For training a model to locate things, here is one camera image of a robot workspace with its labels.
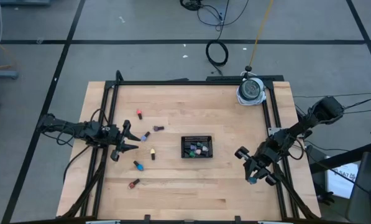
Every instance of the black metal frame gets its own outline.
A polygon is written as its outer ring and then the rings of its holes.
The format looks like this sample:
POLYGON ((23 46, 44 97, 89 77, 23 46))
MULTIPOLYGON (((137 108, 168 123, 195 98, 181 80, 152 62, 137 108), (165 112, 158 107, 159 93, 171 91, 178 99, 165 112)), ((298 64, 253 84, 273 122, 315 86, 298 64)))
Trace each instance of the black metal frame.
POLYGON ((328 169, 340 167, 345 164, 357 162, 362 159, 362 156, 365 152, 371 152, 371 143, 365 146, 350 150, 349 152, 345 152, 342 154, 338 154, 336 156, 332 156, 327 159, 323 159, 319 161, 319 163, 314 162, 311 165, 309 165, 309 169, 311 170, 311 174, 315 174, 317 172, 322 172, 328 169))
MULTIPOLYGON (((272 102, 272 111, 273 115, 275 118, 275 126, 280 128, 281 123, 280 123, 280 118, 279 118, 279 111, 278 111, 278 106, 277 106, 277 101, 275 97, 275 92, 273 89, 273 82, 274 81, 284 81, 283 76, 281 75, 273 75, 273 76, 264 76, 264 77, 259 77, 262 79, 264 82, 264 85, 269 89, 270 92, 270 99, 272 102)), ((124 81, 120 72, 118 71, 116 73, 116 80, 115 81, 106 81, 105 82, 105 87, 104 87, 104 93, 103 93, 103 100, 101 102, 101 110, 105 111, 106 109, 106 103, 108 101, 108 93, 109 90, 113 87, 113 95, 111 99, 111 108, 109 110, 109 124, 112 123, 113 121, 113 116, 114 116, 114 111, 115 111, 115 105, 116 105, 116 100, 117 100, 117 94, 118 94, 118 89, 119 85, 240 85, 242 81, 242 77, 237 76, 237 77, 208 77, 206 81, 186 81, 186 80, 172 80, 172 81, 124 81)), ((265 118, 265 125, 267 128, 267 134, 268 134, 268 128, 271 128, 271 121, 270 121, 270 115, 269 115, 269 110, 267 106, 267 101, 264 101, 262 103, 262 108, 263 108, 263 113, 264 113, 264 118, 265 118)), ((103 116, 102 113, 100 113, 99 122, 103 122, 103 116)), ((89 170, 88 170, 88 176, 87 176, 87 181, 86 181, 86 189, 85 190, 91 190, 94 186, 94 184, 91 183, 91 179, 93 178, 93 173, 95 169, 95 164, 97 160, 97 154, 98 154, 98 149, 94 148, 91 154, 91 159, 90 159, 90 164, 89 164, 89 170)), ((104 147, 103 148, 103 155, 101 157, 101 162, 100 165, 102 164, 103 166, 103 172, 105 171, 105 165, 106 165, 106 159, 108 155, 108 148, 104 147)), ((291 174, 290 174, 290 167, 288 165, 287 159, 283 160, 283 170, 284 173, 286 174, 287 179, 289 180, 290 183, 292 183, 291 180, 291 174)), ((97 188, 96 188, 96 194, 93 202, 93 212, 92 212, 92 217, 98 217, 98 209, 99 209, 99 203, 101 200, 101 193, 102 193, 102 186, 103 186, 103 178, 104 174, 102 174, 97 183, 97 188)), ((282 220, 288 218, 287 217, 287 212, 286 212, 286 205, 285 205, 285 198, 283 195, 283 189, 282 185, 278 184, 276 185, 277 188, 277 194, 278 194, 278 203, 279 203, 279 208, 280 208, 280 214, 282 220)), ((290 202, 291 202, 291 210, 293 212, 293 218, 299 218, 298 215, 298 209, 291 197, 289 197, 290 202)), ((86 216, 86 211, 88 207, 88 197, 86 200, 84 200, 82 206, 81 206, 81 213, 80 216, 86 216)))

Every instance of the power cord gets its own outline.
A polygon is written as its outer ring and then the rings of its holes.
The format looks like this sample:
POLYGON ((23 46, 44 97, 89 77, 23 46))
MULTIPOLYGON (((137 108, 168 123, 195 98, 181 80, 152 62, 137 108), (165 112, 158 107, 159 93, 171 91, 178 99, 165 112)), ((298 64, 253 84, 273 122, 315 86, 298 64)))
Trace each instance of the power cord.
POLYGON ((220 70, 220 69, 218 69, 218 67, 222 67, 222 66, 224 66, 226 63, 227 63, 227 61, 228 61, 228 56, 229 56, 229 52, 228 52, 228 48, 227 48, 227 46, 225 46, 225 44, 224 43, 222 43, 221 41, 219 41, 219 39, 220 39, 220 37, 221 37, 221 34, 222 34, 222 30, 224 29, 224 24, 225 24, 225 19, 226 19, 226 17, 227 17, 227 11, 228 11, 228 5, 229 5, 229 0, 227 0, 227 6, 226 6, 226 8, 225 8, 225 15, 224 15, 224 19, 222 20, 222 23, 221 23, 221 28, 220 28, 220 34, 218 35, 218 38, 216 39, 216 40, 210 40, 209 42, 208 42, 208 44, 206 45, 206 56, 207 56, 207 58, 208 58, 208 60, 209 60, 209 62, 210 62, 210 64, 217 70, 217 72, 221 75, 221 76, 223 76, 223 74, 222 74, 222 71, 220 70), (210 54, 209 54, 209 48, 210 48, 210 45, 211 44, 219 44, 221 47, 222 47, 222 49, 224 50, 224 52, 225 52, 225 59, 222 61, 222 62, 216 62, 216 61, 214 61, 211 57, 210 57, 210 54))
MULTIPOLYGON (((302 145, 302 143, 300 142, 300 140, 298 140, 297 138, 294 138, 294 140, 298 142, 298 144, 300 145, 300 148, 303 147, 303 145, 302 145)), ((295 158, 293 155, 290 154, 290 152, 289 152, 289 156, 292 157, 294 160, 300 160, 300 159, 302 159, 303 156, 304 156, 304 150, 301 150, 301 156, 300 156, 299 158, 295 158)))
POLYGON ((370 99, 367 99, 367 100, 364 100, 364 101, 361 101, 361 102, 358 102, 358 103, 354 103, 353 105, 346 106, 344 109, 347 110, 347 109, 349 109, 349 108, 353 108, 353 107, 355 107, 355 106, 359 106, 359 105, 361 105, 361 104, 364 104, 364 103, 366 103, 366 102, 369 102, 370 100, 371 100, 371 98, 370 98, 370 99))
POLYGON ((51 138, 51 139, 55 139, 56 141, 60 141, 60 142, 65 142, 65 144, 69 145, 70 147, 73 147, 69 142, 66 142, 64 140, 61 140, 59 138, 56 138, 56 137, 53 137, 53 136, 50 136, 48 134, 45 134, 45 133, 42 133, 44 136, 48 137, 48 138, 51 138))
MULTIPOLYGON (((333 95, 333 96, 354 96, 354 95, 371 95, 371 93, 355 93, 355 94, 346 94, 346 95, 333 95)), ((294 98, 315 98, 315 97, 326 97, 326 96, 294 96, 294 98)), ((367 99, 367 100, 364 100, 364 101, 361 101, 361 102, 358 102, 358 103, 354 103, 353 105, 350 105, 350 106, 345 106, 344 107, 344 110, 348 110, 349 108, 353 108, 355 106, 359 106, 359 105, 362 105, 364 103, 367 103, 371 101, 371 98, 370 99, 367 99)), ((305 115, 304 111, 295 104, 295 106, 305 115)), ((344 114, 353 114, 353 113, 365 113, 365 112, 370 112, 371 110, 363 110, 363 111, 353 111, 353 112, 345 112, 344 114)))
POLYGON ((364 110, 364 111, 353 111, 353 112, 345 112, 344 114, 352 114, 352 113, 364 113, 364 112, 371 112, 371 110, 364 110))
POLYGON ((293 96, 293 98, 322 98, 325 96, 359 96, 359 95, 371 95, 371 93, 350 93, 350 94, 324 95, 324 96, 293 96))
POLYGON ((245 4, 245 6, 243 7, 243 9, 242 9, 242 12, 240 12, 240 14, 236 17, 236 19, 234 19, 232 22, 229 22, 229 23, 227 23, 227 24, 225 24, 224 22, 222 22, 222 24, 221 24, 221 21, 222 21, 222 17, 221 17, 221 15, 220 15, 220 13, 218 13, 218 10, 215 8, 215 7, 212 7, 212 6, 210 6, 210 5, 204 5, 204 4, 202 4, 202 5, 200 5, 200 8, 198 9, 198 13, 197 13, 197 15, 198 15, 198 19, 199 19, 199 21, 200 22, 202 22, 203 24, 206 24, 206 25, 208 25, 208 26, 220 26, 220 24, 222 25, 222 26, 228 26, 228 25, 231 25, 231 24, 233 24, 233 23, 235 23, 242 15, 243 15, 243 12, 246 10, 246 7, 247 7, 247 5, 248 5, 248 3, 249 3, 249 0, 247 0, 246 1, 246 4, 245 4), (211 7, 211 8, 213 8, 216 12, 217 12, 217 15, 218 16, 216 16, 216 15, 214 15, 211 11, 209 11, 208 9, 206 9, 205 7, 211 7), (219 24, 210 24, 210 23, 208 23, 208 22, 205 22, 205 21, 202 21, 201 20, 201 18, 200 18, 200 15, 199 15, 199 10, 200 9, 206 9, 206 10, 208 10, 218 21, 219 21, 219 24))
POLYGON ((103 110, 101 110, 101 109, 97 109, 96 111, 94 111, 94 113, 91 115, 90 122, 93 121, 93 118, 94 118, 94 116, 96 115, 96 113, 97 113, 98 111, 101 111, 101 112, 103 113, 104 119, 105 119, 105 121, 108 123, 108 119, 106 119, 105 112, 104 112, 103 110))
POLYGON ((324 150, 324 151, 344 151, 344 152, 349 152, 349 150, 347 150, 347 149, 325 149, 325 148, 322 148, 322 147, 319 147, 319 146, 315 145, 314 143, 312 143, 310 141, 304 141, 304 142, 308 142, 310 145, 313 145, 314 147, 316 147, 318 149, 321 149, 321 150, 324 150))
POLYGON ((65 171, 63 173, 63 180, 62 182, 65 183, 66 172, 68 172, 69 167, 71 166, 72 162, 75 161, 79 156, 81 156, 90 146, 85 147, 81 152, 79 152, 71 161, 69 161, 68 165, 66 165, 65 171))
POLYGON ((246 1, 246 4, 243 7, 242 12, 240 12, 240 14, 236 17, 236 19, 234 19, 232 22, 226 24, 225 21, 226 21, 226 17, 227 17, 229 0, 227 0, 224 18, 222 18, 222 16, 220 15, 220 13, 218 12, 218 10, 215 7, 213 7, 211 5, 202 4, 201 3, 201 0, 191 0, 191 1, 186 2, 186 3, 184 3, 184 0, 180 0, 180 4, 185 9, 191 10, 191 11, 197 11, 196 14, 197 14, 198 19, 199 19, 200 22, 202 22, 203 24, 206 24, 208 26, 215 26, 216 27, 216 31, 220 32, 220 34, 219 34, 219 36, 218 36, 218 38, 216 40, 210 40, 208 42, 205 51, 206 51, 206 56, 207 56, 210 64, 217 70, 217 72, 221 76, 223 76, 223 74, 222 74, 222 71, 218 67, 224 66, 227 63, 228 56, 229 56, 228 48, 225 46, 224 43, 222 43, 221 41, 219 41, 219 39, 221 37, 221 34, 222 34, 222 30, 223 30, 224 26, 228 26, 228 25, 231 25, 231 24, 235 23, 241 17, 241 15, 243 15, 243 12, 246 10, 246 7, 247 7, 248 3, 249 3, 249 0, 246 1), (200 18, 200 14, 199 14, 200 13, 200 11, 199 11, 200 9, 207 10, 210 14, 212 14, 218 20, 218 23, 217 24, 210 24, 208 22, 203 21, 200 18), (210 48, 210 45, 211 44, 219 44, 220 47, 224 50, 224 52, 225 52, 225 59, 222 62, 216 62, 216 61, 214 61, 210 57, 209 48, 210 48))

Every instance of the small bottle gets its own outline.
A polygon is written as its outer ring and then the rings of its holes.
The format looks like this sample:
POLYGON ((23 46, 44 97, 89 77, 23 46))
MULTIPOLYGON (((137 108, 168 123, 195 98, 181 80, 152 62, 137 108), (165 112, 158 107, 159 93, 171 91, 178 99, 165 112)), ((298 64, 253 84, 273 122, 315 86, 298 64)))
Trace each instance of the small bottle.
POLYGON ((141 164, 139 164, 137 161, 134 161, 133 163, 139 171, 144 170, 144 167, 141 164))
POLYGON ((150 134, 150 132, 147 131, 146 134, 141 137, 141 141, 146 141, 149 134, 150 134))
POLYGON ((138 184, 139 182, 140 182, 140 179, 137 179, 137 180, 131 182, 127 188, 128 189, 133 189, 135 187, 135 185, 138 184))
POLYGON ((184 150, 191 158, 195 158, 196 157, 196 155, 195 155, 195 153, 193 152, 193 151, 189 151, 189 150, 187 150, 187 149, 185 149, 184 150))
POLYGON ((160 131, 160 130, 164 130, 164 129, 165 129, 165 127, 163 127, 163 126, 154 126, 153 127, 154 131, 160 131))
POLYGON ((155 160, 155 150, 154 149, 150 149, 150 156, 151 156, 152 160, 155 160))
POLYGON ((139 118, 139 119, 142 119, 142 113, 141 113, 141 110, 137 110, 137 115, 138 115, 138 118, 139 118))

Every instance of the paper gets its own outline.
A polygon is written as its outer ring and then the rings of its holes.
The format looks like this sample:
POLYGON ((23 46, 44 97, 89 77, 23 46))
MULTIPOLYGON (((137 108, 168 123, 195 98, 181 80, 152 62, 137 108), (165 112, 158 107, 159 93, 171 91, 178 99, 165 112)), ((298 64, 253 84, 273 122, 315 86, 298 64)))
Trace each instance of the paper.
MULTIPOLYGON (((342 174, 344 177, 355 182, 355 179, 358 174, 358 165, 357 164, 346 164, 337 168, 333 169, 338 173, 342 174)), ((333 192, 333 195, 342 197, 342 198, 350 198, 352 188, 354 184, 349 182, 348 180, 342 178, 340 175, 335 174, 331 170, 326 171, 326 191, 333 192)))

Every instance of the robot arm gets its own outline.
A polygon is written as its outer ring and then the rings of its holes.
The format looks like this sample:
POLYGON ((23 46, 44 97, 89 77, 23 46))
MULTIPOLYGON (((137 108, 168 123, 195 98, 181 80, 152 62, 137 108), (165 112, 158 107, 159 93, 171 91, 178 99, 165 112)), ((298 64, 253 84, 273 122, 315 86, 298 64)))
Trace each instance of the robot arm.
POLYGON ((139 138, 130 133, 130 128, 131 124, 129 120, 124 121, 123 130, 120 132, 116 124, 102 126, 97 121, 71 123, 57 119, 53 114, 44 115, 37 124, 37 129, 41 133, 59 131, 72 135, 76 139, 84 140, 88 146, 92 147, 116 146, 111 154, 111 159, 114 161, 118 161, 120 152, 138 148, 138 146, 124 143, 124 138, 140 141, 139 138))
POLYGON ((240 147, 235 156, 238 159, 245 159, 243 163, 245 169, 245 179, 250 184, 257 183, 257 180, 265 178, 269 185, 282 183, 289 195, 294 199, 297 206, 306 218, 319 219, 304 204, 300 196, 287 181, 284 173, 280 170, 278 161, 289 155, 289 148, 294 144, 297 135, 304 134, 309 128, 318 124, 332 124, 340 119, 344 114, 344 108, 333 97, 325 97, 308 109, 308 114, 290 128, 281 129, 275 134, 269 136, 260 144, 253 156, 249 156, 249 150, 240 147), (274 173, 271 173, 267 167, 270 165, 276 167, 274 173))

